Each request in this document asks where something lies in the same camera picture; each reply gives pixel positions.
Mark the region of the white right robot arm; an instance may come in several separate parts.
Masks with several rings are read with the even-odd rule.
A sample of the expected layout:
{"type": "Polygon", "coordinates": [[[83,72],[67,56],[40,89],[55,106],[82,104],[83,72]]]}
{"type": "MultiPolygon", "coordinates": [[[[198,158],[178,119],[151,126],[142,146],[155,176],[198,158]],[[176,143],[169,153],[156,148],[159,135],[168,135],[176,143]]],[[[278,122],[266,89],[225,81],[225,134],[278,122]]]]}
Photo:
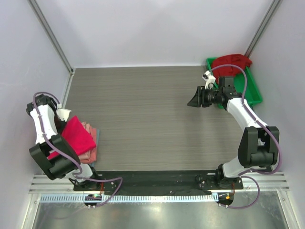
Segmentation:
{"type": "Polygon", "coordinates": [[[233,77],[219,79],[218,88],[214,87],[216,78],[210,72],[203,74],[204,86],[198,86],[194,97],[187,104],[191,107],[209,107],[220,104],[237,121],[243,130],[237,157],[220,164],[214,176],[198,175],[200,189],[230,189],[241,183],[241,175],[250,171],[268,173],[268,167],[279,165],[279,130],[268,126],[244,98],[244,93],[234,87],[233,77]]]}

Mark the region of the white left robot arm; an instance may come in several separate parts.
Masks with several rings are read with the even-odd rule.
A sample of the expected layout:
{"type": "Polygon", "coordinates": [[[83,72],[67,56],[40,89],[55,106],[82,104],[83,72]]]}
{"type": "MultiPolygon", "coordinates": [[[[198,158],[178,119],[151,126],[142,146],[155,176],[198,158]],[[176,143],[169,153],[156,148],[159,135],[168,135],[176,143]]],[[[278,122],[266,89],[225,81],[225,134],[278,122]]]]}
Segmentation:
{"type": "Polygon", "coordinates": [[[43,173],[50,179],[67,178],[75,190],[95,191],[101,186],[96,170],[81,163],[75,150],[62,137],[69,111],[51,93],[37,92],[27,104],[26,113],[33,119],[35,145],[29,149],[43,173]]]}

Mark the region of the hot pink t shirt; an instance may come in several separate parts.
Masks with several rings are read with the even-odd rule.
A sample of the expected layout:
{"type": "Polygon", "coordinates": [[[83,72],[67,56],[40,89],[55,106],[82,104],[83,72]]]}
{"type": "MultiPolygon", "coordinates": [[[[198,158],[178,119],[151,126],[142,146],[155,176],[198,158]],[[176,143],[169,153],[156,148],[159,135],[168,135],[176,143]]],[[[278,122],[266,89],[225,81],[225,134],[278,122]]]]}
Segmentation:
{"type": "Polygon", "coordinates": [[[90,158],[81,160],[81,163],[83,164],[91,164],[97,160],[97,129],[92,127],[92,139],[81,123],[82,122],[77,116],[71,118],[62,132],[62,137],[72,147],[77,156],[85,153],[91,148],[90,158]]]}

